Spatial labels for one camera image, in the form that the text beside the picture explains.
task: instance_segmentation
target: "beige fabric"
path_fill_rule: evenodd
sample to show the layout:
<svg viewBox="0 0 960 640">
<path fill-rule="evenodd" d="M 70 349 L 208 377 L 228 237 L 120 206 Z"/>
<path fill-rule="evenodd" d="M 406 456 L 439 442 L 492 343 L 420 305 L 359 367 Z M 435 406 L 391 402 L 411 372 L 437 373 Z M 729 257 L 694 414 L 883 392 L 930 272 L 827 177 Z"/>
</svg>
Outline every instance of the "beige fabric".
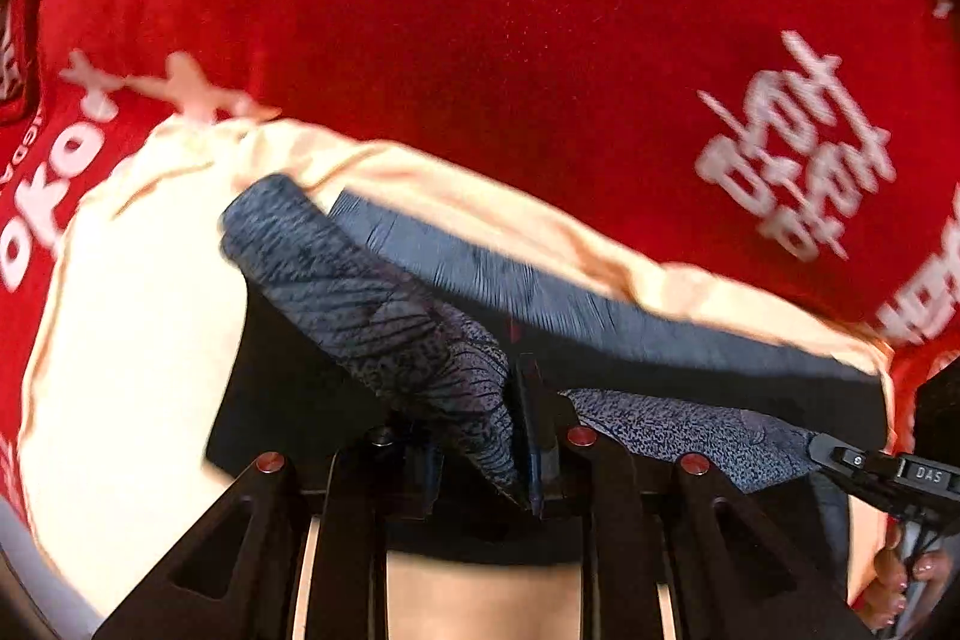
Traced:
<svg viewBox="0 0 960 640">
<path fill-rule="evenodd" d="M 219 253 L 217 218 L 277 170 L 325 210 L 349 188 L 672 319 L 796 345 L 870 373 L 885 367 L 877 347 L 779 298 L 659 266 L 530 196 L 401 145 L 357 143 L 296 121 L 211 126 L 174 116 L 80 202 L 24 383 L 20 466 L 35 538 L 104 614 L 227 485 L 203 463 L 203 447 L 246 297 Z M 872 555 L 881 543 L 882 535 L 864 550 Z M 449 582 L 470 581 L 462 575 Z M 512 577 L 500 576 L 504 584 Z M 417 613 L 431 594 L 412 589 L 401 607 Z M 526 600 L 515 596 L 520 616 Z M 544 620 L 551 610 L 546 600 Z"/>
</svg>

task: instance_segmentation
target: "finger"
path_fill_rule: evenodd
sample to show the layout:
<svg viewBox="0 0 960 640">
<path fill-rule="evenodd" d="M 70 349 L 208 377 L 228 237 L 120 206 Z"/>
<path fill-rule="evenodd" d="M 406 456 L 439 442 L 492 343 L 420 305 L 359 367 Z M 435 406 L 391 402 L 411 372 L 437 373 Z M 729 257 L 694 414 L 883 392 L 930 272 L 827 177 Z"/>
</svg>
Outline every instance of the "finger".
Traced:
<svg viewBox="0 0 960 640">
<path fill-rule="evenodd" d="M 871 632 L 889 627 L 890 624 L 896 621 L 896 616 L 892 613 L 878 613 L 871 608 L 870 605 L 864 605 L 862 608 L 858 608 L 856 614 L 864 624 L 867 624 L 867 629 L 870 629 Z"/>
<path fill-rule="evenodd" d="M 885 548 L 874 557 L 877 580 L 892 591 L 904 591 L 907 584 L 906 567 L 896 551 Z"/>
<path fill-rule="evenodd" d="M 863 602 L 875 613 L 899 615 L 906 608 L 906 597 L 899 592 L 892 591 L 880 581 L 873 581 L 863 591 Z"/>
<path fill-rule="evenodd" d="M 904 530 L 899 524 L 891 524 L 887 527 L 887 538 L 883 547 L 894 549 L 899 545 L 899 541 L 904 537 Z"/>
<path fill-rule="evenodd" d="M 951 566 L 950 557 L 944 551 L 930 552 L 914 563 L 913 576 L 917 581 L 928 581 L 930 584 L 946 582 Z"/>
</svg>

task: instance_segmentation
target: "red bolt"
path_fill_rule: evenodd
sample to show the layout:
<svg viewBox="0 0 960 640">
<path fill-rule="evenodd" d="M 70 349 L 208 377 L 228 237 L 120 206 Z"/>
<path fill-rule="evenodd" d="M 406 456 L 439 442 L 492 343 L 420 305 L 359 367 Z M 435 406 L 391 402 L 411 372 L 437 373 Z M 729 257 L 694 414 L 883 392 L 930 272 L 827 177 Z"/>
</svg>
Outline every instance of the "red bolt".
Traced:
<svg viewBox="0 0 960 640">
<path fill-rule="evenodd" d="M 709 459 L 700 453 L 687 453 L 680 459 L 680 467 L 688 475 L 704 475 L 710 468 Z"/>
<path fill-rule="evenodd" d="M 574 426 L 566 430 L 566 441 L 578 448 L 589 448 L 597 442 L 597 432 L 589 426 Z"/>
<path fill-rule="evenodd" d="M 280 456 L 280 453 L 267 451 L 267 453 L 261 453 L 256 458 L 256 468 L 269 475 L 270 472 L 280 472 L 286 462 L 287 459 Z"/>
</svg>

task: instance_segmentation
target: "cream cloth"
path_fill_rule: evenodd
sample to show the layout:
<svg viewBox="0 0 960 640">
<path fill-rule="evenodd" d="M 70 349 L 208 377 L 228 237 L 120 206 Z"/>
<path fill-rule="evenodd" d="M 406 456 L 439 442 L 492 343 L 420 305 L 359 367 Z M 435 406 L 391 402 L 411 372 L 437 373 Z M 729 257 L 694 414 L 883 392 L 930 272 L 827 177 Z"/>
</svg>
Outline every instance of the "cream cloth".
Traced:
<svg viewBox="0 0 960 640">
<path fill-rule="evenodd" d="M 246 292 L 219 252 L 217 218 L 270 172 L 286 172 L 325 211 L 350 189 L 600 295 L 881 373 L 889 399 L 877 346 L 761 290 L 653 263 L 493 180 L 296 121 L 173 116 L 80 201 L 23 386 L 20 467 L 35 539 L 104 615 L 229 482 L 203 449 Z M 859 510 L 851 589 L 869 576 L 865 562 L 883 539 L 882 516 Z M 435 591 L 416 594 L 422 608 L 439 609 L 426 605 Z M 517 595 L 517 611 L 524 604 Z M 552 613 L 548 600 L 544 621 Z"/>
</svg>

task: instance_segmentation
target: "speckled gray fabric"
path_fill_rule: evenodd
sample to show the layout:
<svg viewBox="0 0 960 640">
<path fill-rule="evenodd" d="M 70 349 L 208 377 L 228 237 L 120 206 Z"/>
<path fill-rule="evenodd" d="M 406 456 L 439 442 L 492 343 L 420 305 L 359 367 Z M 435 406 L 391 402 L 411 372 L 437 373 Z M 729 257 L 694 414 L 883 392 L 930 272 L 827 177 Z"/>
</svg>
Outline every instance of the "speckled gray fabric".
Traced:
<svg viewBox="0 0 960 640">
<path fill-rule="evenodd" d="M 486 329 L 354 244 L 283 175 L 244 191 L 221 223 L 224 255 L 304 335 L 514 491 L 508 363 Z"/>
<path fill-rule="evenodd" d="M 750 410 L 693 405 L 622 391 L 565 391 L 580 420 L 631 453 L 675 461 L 703 453 L 741 491 L 757 491 L 817 468 L 806 456 L 813 433 Z"/>
</svg>

